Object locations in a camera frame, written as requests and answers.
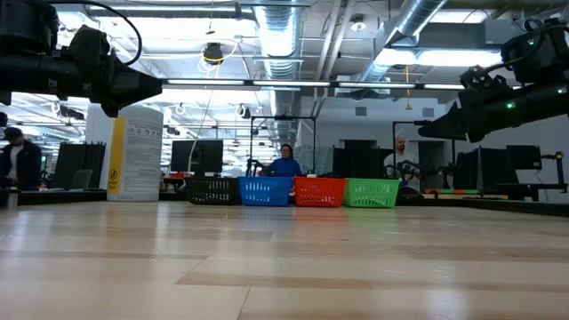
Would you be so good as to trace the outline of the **grey box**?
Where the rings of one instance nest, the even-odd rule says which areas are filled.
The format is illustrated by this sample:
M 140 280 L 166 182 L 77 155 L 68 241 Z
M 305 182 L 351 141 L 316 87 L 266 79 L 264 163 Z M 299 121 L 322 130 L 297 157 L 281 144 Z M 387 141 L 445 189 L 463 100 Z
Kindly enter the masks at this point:
M 18 205 L 20 191 L 12 188 L 0 188 L 0 210 L 11 210 Z

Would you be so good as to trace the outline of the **silver slanted duct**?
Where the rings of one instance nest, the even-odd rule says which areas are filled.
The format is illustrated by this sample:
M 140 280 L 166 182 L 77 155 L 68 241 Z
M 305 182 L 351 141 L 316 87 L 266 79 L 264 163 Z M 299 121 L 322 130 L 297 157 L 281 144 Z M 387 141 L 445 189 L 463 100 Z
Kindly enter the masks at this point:
M 404 39 L 418 42 L 420 32 L 427 26 L 447 0 L 405 0 L 399 14 L 389 20 L 383 21 L 373 40 L 373 60 L 363 70 L 357 79 L 358 82 L 379 82 L 396 65 L 388 62 L 387 48 L 393 43 Z

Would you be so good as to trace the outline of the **silver ventilation duct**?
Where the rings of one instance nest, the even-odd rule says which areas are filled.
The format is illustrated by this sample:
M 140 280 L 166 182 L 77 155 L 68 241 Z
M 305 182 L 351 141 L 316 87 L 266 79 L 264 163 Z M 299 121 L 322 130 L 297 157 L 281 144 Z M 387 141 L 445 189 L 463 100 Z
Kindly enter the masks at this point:
M 258 37 L 266 78 L 298 80 L 300 63 L 301 9 L 289 6 L 292 0 L 277 0 L 285 6 L 255 6 L 259 25 Z

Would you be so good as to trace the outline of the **white wipes canister yellow stripe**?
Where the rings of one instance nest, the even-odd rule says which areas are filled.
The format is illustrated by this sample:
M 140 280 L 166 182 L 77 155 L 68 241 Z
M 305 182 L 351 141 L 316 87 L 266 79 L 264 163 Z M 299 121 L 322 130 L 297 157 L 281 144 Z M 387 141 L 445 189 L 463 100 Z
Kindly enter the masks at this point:
M 159 199 L 164 114 L 130 106 L 113 124 L 108 167 L 107 199 L 155 202 Z

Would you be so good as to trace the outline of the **person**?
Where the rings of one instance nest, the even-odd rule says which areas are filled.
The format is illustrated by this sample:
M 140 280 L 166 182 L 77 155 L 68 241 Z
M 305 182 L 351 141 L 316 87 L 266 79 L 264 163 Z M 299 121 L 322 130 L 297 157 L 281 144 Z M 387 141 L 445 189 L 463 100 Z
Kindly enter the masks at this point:
M 416 157 L 406 151 L 404 137 L 396 137 L 395 151 L 384 159 L 384 172 L 388 179 L 399 180 L 402 193 L 418 195 L 421 176 Z
M 15 127 L 4 130 L 8 144 L 0 154 L 0 188 L 37 190 L 41 180 L 42 151 Z
M 289 144 L 283 144 L 280 153 L 281 157 L 266 167 L 263 174 L 276 177 L 303 177 L 304 173 L 293 157 L 293 148 Z

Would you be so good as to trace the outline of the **orange green striped bar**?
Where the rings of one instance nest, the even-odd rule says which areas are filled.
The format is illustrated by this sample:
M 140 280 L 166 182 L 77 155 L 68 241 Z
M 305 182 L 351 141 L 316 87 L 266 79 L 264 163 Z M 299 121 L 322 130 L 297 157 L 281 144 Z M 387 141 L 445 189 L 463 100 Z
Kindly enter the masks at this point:
M 453 188 L 449 188 L 449 189 L 432 189 L 432 188 L 428 188 L 428 189 L 424 189 L 423 191 L 425 194 L 447 194 L 447 195 L 477 195 L 479 194 L 478 190 L 475 189 L 453 189 Z

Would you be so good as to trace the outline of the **black computer monitor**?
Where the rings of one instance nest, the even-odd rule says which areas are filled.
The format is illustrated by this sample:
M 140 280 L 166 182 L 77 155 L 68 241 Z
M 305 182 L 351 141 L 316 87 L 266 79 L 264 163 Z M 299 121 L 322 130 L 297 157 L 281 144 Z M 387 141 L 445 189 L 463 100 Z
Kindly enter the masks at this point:
M 172 143 L 172 172 L 221 173 L 222 140 L 175 140 Z

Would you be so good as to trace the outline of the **small black monitor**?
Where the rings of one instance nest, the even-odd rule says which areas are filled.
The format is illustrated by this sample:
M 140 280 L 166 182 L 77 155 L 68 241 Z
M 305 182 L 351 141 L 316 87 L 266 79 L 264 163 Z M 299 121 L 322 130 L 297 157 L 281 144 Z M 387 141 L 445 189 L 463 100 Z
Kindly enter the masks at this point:
M 541 170 L 541 149 L 531 145 L 508 145 L 510 164 L 515 170 Z

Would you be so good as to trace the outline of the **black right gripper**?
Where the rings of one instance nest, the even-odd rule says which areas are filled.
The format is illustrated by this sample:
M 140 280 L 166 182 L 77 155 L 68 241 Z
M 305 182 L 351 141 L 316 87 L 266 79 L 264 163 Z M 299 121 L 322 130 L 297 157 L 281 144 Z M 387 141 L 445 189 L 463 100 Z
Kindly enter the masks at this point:
M 506 92 L 460 92 L 460 108 L 456 102 L 438 119 L 418 129 L 421 137 L 478 142 L 485 135 L 526 123 L 527 89 L 519 87 Z

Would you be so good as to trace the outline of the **black aluminium table frame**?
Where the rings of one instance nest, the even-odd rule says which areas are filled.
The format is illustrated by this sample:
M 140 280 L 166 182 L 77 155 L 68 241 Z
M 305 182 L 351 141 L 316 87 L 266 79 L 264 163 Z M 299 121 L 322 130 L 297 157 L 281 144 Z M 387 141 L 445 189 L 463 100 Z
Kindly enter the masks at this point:
M 103 191 L 22 191 L 18 196 L 18 205 L 68 204 L 81 202 L 99 202 L 107 199 Z M 484 209 L 490 211 L 519 212 L 542 216 L 554 216 L 569 219 L 569 204 L 549 204 L 510 200 L 463 198 L 463 199 L 397 199 L 397 206 L 416 207 L 460 207 Z

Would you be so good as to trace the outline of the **green plastic bin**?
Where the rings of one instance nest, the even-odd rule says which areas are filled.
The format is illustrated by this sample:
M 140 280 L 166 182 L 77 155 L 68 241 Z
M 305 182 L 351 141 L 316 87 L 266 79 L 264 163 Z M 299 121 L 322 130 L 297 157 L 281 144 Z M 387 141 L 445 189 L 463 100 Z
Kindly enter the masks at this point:
M 393 208 L 399 180 L 346 179 L 342 203 L 359 208 Z

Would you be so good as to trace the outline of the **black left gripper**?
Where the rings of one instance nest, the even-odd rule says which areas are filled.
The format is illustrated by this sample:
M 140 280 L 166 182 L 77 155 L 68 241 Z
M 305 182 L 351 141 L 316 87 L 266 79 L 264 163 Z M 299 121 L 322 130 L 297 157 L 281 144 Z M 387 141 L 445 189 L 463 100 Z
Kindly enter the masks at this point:
M 132 105 L 163 91 L 161 79 L 132 68 L 118 68 L 115 71 L 113 93 L 107 79 L 81 73 L 73 63 L 50 62 L 46 65 L 46 74 L 49 93 L 63 100 L 68 97 L 88 98 L 91 103 L 100 104 L 103 112 L 111 118 L 118 117 L 117 105 Z

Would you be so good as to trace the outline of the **black background table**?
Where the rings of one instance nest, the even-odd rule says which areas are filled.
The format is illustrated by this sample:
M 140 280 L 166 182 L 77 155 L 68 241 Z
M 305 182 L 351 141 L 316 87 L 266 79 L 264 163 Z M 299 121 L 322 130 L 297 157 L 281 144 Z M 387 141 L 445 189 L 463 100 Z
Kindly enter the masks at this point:
M 542 190 L 559 190 L 566 193 L 569 185 L 567 183 L 497 183 L 490 187 L 478 188 L 475 184 L 455 183 L 456 189 L 476 190 L 481 195 L 503 195 L 508 200 L 523 200 L 531 197 L 534 202 L 540 200 L 539 193 Z

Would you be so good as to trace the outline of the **black panel screen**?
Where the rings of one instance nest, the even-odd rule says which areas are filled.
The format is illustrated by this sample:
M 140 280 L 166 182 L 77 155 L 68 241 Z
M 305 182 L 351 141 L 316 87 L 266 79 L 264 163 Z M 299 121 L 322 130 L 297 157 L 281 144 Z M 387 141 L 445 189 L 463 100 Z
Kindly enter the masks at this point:
M 490 191 L 518 183 L 506 149 L 479 147 L 457 155 L 453 174 L 453 186 L 457 189 Z

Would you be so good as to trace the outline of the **blue plastic bin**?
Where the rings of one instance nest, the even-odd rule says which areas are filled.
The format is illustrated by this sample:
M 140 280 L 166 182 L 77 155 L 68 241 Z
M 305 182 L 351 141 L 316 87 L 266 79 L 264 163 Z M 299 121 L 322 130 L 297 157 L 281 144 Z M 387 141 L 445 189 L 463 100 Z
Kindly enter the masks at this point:
M 239 177 L 239 191 L 245 206 L 288 206 L 293 187 L 291 177 Z

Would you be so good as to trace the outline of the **black plastic bin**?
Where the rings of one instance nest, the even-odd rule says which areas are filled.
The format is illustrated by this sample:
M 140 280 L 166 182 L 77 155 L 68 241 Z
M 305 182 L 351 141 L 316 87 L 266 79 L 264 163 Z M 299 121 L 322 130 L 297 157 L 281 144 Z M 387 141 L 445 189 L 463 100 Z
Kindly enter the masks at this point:
M 238 205 L 241 196 L 237 178 L 187 177 L 188 200 L 200 205 Z

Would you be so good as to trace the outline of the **small yellow hanging pendant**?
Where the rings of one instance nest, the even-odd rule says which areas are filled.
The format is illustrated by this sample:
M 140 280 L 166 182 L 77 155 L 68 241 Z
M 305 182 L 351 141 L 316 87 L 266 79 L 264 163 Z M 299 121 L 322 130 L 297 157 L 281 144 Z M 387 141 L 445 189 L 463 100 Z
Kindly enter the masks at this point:
M 409 84 L 410 83 L 410 73 L 409 73 L 409 65 L 405 66 L 405 81 Z M 413 110 L 411 105 L 411 89 L 406 89 L 406 107 L 405 110 Z

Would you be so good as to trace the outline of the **black partition panel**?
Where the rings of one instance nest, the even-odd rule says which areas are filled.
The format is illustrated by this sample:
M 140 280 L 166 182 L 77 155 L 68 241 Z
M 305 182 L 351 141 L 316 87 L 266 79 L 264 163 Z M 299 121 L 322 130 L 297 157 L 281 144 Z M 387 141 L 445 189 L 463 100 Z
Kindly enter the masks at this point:
M 333 173 L 342 178 L 384 179 L 384 160 L 393 151 L 379 148 L 376 140 L 344 140 L 333 148 Z

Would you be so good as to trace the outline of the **black cabinet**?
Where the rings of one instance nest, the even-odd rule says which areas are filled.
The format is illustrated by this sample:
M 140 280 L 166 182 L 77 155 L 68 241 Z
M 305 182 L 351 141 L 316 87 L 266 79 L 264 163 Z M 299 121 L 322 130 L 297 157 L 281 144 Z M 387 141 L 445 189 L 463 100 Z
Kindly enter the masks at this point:
M 99 188 L 105 151 L 104 143 L 60 144 L 50 187 L 69 190 L 75 172 L 88 169 L 92 177 L 87 189 Z

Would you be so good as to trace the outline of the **ceiling light strip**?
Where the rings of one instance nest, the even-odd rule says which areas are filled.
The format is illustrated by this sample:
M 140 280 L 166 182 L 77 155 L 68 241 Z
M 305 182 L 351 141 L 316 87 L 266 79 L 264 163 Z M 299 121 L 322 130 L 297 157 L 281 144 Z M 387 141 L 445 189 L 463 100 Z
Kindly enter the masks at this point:
M 448 90 L 459 91 L 463 89 L 461 84 L 423 84 L 423 83 L 356 83 L 338 82 L 340 88 L 349 89 L 411 89 L 411 90 Z
M 331 82 L 323 81 L 279 81 L 279 80 L 227 80 L 227 79 L 167 79 L 166 84 L 203 86 L 278 86 L 278 87 L 327 87 Z

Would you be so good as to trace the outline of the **red plastic bin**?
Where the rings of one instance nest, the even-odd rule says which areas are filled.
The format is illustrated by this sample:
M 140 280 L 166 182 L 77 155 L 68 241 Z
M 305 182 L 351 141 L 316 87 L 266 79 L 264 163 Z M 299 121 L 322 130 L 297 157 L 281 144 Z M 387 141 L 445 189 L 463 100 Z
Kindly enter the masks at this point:
M 297 206 L 340 207 L 346 181 L 332 178 L 295 177 L 294 202 Z

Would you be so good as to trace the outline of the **grey chair back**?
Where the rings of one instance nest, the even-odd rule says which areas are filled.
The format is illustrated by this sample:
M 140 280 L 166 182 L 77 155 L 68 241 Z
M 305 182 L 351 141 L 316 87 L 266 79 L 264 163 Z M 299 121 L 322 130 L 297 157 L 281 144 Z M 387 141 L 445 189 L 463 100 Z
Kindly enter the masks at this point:
M 92 170 L 77 170 L 70 183 L 70 190 L 89 188 L 92 177 Z

